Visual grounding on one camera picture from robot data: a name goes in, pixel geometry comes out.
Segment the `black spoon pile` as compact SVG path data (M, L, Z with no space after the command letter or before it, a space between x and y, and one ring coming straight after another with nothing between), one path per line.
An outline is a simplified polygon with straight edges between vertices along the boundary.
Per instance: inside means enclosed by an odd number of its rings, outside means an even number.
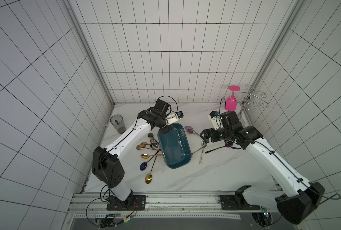
M148 133L147 136L150 138L150 143L159 144L159 142L154 138L154 134L153 133Z

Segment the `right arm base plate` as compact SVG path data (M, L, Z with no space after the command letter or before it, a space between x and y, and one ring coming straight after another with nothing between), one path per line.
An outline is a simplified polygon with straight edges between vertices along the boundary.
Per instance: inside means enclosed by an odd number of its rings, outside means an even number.
M235 195L219 195L218 201L222 210L247 210L258 211L260 206L249 205L242 198Z

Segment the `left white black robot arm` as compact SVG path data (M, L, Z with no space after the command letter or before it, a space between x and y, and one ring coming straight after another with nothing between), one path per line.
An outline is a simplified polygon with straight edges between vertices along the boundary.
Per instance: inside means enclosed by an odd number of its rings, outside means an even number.
M155 106L141 111L137 119L117 140L105 148L97 147L93 152L92 174L104 182L117 201L131 204L133 191L123 180L125 171L121 164L134 144L153 128L169 128L183 118L181 111L172 112L171 105L157 99Z

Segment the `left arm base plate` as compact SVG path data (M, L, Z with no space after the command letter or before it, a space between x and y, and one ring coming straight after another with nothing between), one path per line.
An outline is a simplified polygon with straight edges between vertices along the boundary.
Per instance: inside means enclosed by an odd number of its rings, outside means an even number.
M146 195L130 195L125 201L119 200L115 196L109 198L107 211L130 211L130 210L145 210Z

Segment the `teal plastic storage box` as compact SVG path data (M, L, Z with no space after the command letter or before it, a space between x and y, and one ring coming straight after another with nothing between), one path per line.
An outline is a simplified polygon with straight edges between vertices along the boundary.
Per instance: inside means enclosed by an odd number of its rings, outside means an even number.
M184 127L179 123L161 128L158 140L162 149L165 164L171 169L177 169L191 161L192 153Z

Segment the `purple iridescent spoon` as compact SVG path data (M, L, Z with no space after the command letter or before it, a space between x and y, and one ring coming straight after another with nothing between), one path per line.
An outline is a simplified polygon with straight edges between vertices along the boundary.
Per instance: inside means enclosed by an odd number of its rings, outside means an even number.
M193 129L193 127L192 126L185 126L184 127L185 129L186 129L186 131L188 132L188 133L190 133L190 134L195 134L195 135L200 135L199 133L197 133L194 129Z

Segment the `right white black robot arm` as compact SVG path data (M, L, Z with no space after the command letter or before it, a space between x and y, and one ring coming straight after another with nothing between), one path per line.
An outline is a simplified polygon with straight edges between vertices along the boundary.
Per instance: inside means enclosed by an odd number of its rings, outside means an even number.
M281 188L272 191L242 186L235 191L236 207L259 206L275 210L290 223L298 225L319 206L324 187L298 173L254 126L244 127L234 111L222 114L212 111L209 119L213 127L201 132L204 141L223 140L239 145L264 166Z

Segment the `silver spoon pile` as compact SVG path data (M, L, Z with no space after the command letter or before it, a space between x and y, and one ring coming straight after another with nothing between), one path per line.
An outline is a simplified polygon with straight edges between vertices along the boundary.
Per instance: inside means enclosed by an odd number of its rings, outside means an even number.
M156 150L160 148L159 143L154 138L150 139L150 147Z

